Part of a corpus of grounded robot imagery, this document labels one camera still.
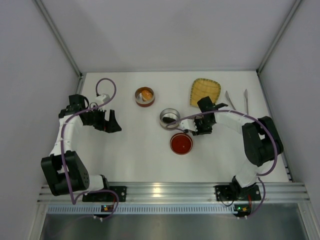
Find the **orange food piece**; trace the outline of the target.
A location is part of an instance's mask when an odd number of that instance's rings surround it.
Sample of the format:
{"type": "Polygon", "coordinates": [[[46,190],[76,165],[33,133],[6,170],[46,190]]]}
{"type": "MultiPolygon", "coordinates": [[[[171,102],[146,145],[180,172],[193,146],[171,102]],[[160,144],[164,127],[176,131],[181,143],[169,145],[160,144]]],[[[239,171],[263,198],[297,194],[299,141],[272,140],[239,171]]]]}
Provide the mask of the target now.
{"type": "Polygon", "coordinates": [[[147,102],[153,98],[153,94],[149,90],[145,89],[141,92],[141,97],[144,102],[147,102]]]}

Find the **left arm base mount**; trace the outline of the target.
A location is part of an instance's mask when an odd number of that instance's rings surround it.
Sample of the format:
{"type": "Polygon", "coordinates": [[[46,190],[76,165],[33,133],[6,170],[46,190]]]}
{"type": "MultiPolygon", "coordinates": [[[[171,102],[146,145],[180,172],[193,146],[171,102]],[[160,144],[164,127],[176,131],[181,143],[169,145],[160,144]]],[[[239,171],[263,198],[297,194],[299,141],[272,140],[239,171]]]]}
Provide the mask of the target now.
{"type": "Polygon", "coordinates": [[[125,202],[127,197],[126,186],[110,186],[109,189],[91,191],[82,197],[85,203],[125,202]]]}

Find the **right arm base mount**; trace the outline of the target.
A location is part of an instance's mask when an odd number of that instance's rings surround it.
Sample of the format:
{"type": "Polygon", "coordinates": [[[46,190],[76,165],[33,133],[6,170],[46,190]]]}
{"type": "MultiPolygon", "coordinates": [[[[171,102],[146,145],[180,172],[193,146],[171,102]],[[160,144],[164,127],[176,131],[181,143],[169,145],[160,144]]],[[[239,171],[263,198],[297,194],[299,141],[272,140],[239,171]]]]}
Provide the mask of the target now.
{"type": "Polygon", "coordinates": [[[216,199],[223,202],[232,201],[260,201],[262,196],[259,187],[254,184],[249,187],[241,188],[233,184],[216,185],[216,199]]]}

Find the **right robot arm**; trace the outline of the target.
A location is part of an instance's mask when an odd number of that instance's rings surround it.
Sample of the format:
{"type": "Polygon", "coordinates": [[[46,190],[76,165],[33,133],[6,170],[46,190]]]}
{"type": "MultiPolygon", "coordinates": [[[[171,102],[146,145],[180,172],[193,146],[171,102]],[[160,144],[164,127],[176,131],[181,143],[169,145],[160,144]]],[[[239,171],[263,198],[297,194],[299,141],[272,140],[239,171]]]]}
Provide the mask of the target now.
{"type": "Polygon", "coordinates": [[[225,103],[214,104],[206,96],[197,102],[202,116],[194,117],[194,136],[211,134],[213,126],[224,125],[242,135],[246,160],[240,171],[233,176],[226,190],[221,190],[220,200],[242,200],[255,190],[258,177],[272,173],[278,162],[278,155],[284,146],[269,116],[258,119],[236,110],[219,110],[225,103]]]}

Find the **metal tongs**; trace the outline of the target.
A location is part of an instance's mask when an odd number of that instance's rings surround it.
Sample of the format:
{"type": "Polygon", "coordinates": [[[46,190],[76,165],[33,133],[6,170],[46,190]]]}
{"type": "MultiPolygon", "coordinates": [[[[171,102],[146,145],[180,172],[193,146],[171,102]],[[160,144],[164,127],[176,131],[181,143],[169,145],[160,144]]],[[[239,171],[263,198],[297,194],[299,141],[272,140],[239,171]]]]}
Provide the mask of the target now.
{"type": "MultiPolygon", "coordinates": [[[[245,113],[248,115],[249,114],[249,98],[248,98],[248,90],[247,89],[244,90],[243,96],[244,96],[244,103],[245,103],[245,113]]],[[[228,101],[230,107],[236,111],[236,108],[235,108],[227,90],[225,91],[225,98],[228,101]]]]}

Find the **beige steel container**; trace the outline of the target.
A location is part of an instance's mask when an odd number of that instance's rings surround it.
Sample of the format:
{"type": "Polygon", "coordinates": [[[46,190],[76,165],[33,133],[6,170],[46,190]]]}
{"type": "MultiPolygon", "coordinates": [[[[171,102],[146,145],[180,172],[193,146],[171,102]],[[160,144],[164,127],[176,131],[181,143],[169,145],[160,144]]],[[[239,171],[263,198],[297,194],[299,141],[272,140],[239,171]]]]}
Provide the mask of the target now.
{"type": "Polygon", "coordinates": [[[161,111],[159,115],[159,123],[161,127],[165,130],[177,130],[179,129],[179,122],[170,125],[171,123],[178,121],[180,119],[180,113],[174,108],[166,108],[161,111]]]}

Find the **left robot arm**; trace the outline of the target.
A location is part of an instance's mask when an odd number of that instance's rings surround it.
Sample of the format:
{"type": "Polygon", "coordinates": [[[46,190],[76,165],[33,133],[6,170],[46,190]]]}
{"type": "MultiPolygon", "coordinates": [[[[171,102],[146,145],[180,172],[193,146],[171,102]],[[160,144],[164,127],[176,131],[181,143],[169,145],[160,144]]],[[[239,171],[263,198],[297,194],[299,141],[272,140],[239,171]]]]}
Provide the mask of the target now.
{"type": "Polygon", "coordinates": [[[106,190],[109,188],[107,178],[102,174],[89,174],[77,153],[77,147],[84,126],[108,134],[122,130],[115,111],[106,111],[103,105],[110,97],[102,94],[96,98],[94,105],[90,105],[88,98],[80,94],[70,95],[68,99],[69,104],[58,115],[59,130],[54,147],[41,160],[47,184],[54,196],[106,190]]]}

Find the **black spiky food piece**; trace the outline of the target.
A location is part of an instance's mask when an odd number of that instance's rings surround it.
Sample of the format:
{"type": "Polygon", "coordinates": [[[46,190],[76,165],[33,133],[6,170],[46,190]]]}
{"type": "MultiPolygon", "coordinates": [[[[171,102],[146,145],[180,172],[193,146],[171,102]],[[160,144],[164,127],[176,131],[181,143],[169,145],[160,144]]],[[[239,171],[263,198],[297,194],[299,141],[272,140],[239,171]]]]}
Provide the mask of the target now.
{"type": "Polygon", "coordinates": [[[170,123],[175,122],[176,119],[175,119],[174,117],[171,117],[171,116],[164,116],[164,117],[162,118],[162,121],[163,121],[166,125],[168,125],[168,124],[170,124],[170,123]]]}

